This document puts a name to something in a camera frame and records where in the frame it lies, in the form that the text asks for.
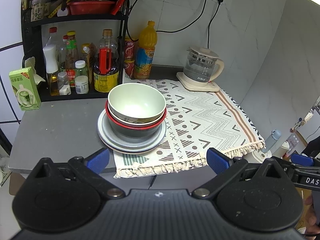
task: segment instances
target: kettle base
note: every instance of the kettle base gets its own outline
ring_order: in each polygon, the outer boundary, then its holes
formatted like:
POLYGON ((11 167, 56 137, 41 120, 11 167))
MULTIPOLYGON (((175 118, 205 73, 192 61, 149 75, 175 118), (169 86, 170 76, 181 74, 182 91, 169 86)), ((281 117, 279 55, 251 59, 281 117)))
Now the kettle base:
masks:
POLYGON ((190 91, 218 92, 220 90, 220 87, 214 82, 208 82, 206 86, 203 86, 202 82, 194 81, 188 78, 183 72, 178 72, 177 78, 184 88, 190 91))

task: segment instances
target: spice rack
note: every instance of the spice rack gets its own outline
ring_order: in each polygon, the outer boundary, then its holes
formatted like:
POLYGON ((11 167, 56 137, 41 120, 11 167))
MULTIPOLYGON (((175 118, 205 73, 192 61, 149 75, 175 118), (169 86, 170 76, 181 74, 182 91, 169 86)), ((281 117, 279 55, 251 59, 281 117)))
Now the spice rack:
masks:
MULTIPOLYGON (((27 0, 26 10, 21 10, 21 32, 22 42, 25 59, 29 57, 35 57, 36 59, 36 72, 38 75, 46 80, 45 60, 42 51, 42 33, 41 25, 58 23, 58 22, 69 22, 79 20, 118 20, 120 21, 119 37, 118 37, 118 53, 119 53, 119 78, 118 84, 122 83, 122 75, 124 70, 124 39, 126 29, 128 25, 128 13, 130 3, 126 0, 126 6, 123 6, 122 11, 119 11, 116 15, 111 14, 87 14, 87 15, 68 15, 62 17, 44 18, 31 22, 31 8, 29 0, 27 0)), ((63 96, 51 96, 47 82, 41 82, 38 87, 39 96, 42 102, 47 101, 58 101, 58 100, 73 100, 73 99, 86 99, 86 98, 105 98, 108 93, 97 92, 96 90, 89 90, 87 94, 76 94, 75 91, 71 95, 63 96)))

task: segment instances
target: kettle handle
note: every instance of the kettle handle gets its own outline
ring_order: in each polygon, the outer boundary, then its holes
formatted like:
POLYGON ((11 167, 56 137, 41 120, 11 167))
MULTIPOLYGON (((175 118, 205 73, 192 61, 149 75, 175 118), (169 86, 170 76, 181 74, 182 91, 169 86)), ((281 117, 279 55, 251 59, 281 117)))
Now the kettle handle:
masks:
POLYGON ((212 81, 215 78, 217 78, 221 74, 222 70, 224 69, 224 63, 223 63, 223 61, 221 59, 218 58, 217 61, 216 61, 216 64, 219 67, 218 67, 217 71, 210 77, 209 81, 212 81))

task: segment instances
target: matcha latte box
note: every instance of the matcha latte box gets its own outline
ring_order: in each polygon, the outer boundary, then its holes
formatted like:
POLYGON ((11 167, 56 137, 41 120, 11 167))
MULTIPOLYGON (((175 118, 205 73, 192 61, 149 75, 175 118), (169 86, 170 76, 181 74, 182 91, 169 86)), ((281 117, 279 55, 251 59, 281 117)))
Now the matcha latte box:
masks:
POLYGON ((41 101, 32 67, 11 71, 9 78, 20 109, 22 111, 39 109, 41 101))

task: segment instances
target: orange juice bottle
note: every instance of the orange juice bottle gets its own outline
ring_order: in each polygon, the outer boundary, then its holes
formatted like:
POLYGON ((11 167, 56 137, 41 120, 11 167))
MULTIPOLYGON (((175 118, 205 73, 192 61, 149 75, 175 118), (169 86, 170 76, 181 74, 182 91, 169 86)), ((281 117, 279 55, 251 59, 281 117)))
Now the orange juice bottle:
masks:
POLYGON ((154 26, 155 22, 148 21, 148 26, 140 33, 133 71, 133 76, 136 79, 147 79, 150 75, 153 54, 158 40, 154 26))

